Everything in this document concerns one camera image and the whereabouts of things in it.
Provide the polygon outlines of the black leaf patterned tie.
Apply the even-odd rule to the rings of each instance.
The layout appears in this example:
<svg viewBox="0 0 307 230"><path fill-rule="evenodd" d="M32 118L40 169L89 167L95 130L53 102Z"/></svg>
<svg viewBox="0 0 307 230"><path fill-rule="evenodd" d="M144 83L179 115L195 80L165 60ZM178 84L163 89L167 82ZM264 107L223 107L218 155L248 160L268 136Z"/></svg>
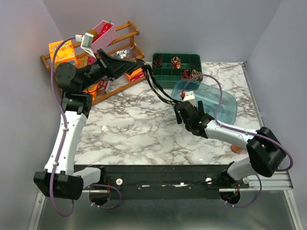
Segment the black leaf patterned tie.
<svg viewBox="0 0 307 230"><path fill-rule="evenodd" d="M152 67L148 63L146 62L144 63L142 70L143 70L144 76L147 80L149 87L155 93L155 95L160 99L160 101L168 105L177 105L180 103L179 100L172 98L170 95L168 95L164 91L162 86L157 82L153 74Z"/></svg>

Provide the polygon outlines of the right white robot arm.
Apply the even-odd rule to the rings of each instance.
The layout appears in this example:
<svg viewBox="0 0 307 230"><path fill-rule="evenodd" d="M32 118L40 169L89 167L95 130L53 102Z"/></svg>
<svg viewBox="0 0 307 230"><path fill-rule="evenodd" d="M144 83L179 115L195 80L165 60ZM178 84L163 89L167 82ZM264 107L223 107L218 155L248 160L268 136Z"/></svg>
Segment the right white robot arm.
<svg viewBox="0 0 307 230"><path fill-rule="evenodd" d="M186 130L193 135L227 142L248 152L248 157L229 163L217 177L227 188L250 175L272 177L286 157L286 151L266 127L248 130L226 126L211 115L198 111L188 101L175 105L175 111L176 116L185 124Z"/></svg>

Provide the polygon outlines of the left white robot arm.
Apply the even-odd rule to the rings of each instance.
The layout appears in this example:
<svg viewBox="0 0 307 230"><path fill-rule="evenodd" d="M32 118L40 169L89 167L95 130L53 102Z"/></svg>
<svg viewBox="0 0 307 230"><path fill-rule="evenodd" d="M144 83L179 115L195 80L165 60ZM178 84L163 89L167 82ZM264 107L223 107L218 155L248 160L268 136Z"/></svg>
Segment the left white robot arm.
<svg viewBox="0 0 307 230"><path fill-rule="evenodd" d="M97 167L88 166L78 172L74 170L76 148L92 107L92 95L85 89L104 77L115 80L145 66L142 59L115 58L102 49L94 57L95 61L83 68L63 62L55 70L62 90L62 99L58 103L61 122L47 164L43 171L34 174L34 183L50 198L77 200L85 187L92 185L95 189L102 189L106 185L106 177Z"/></svg>

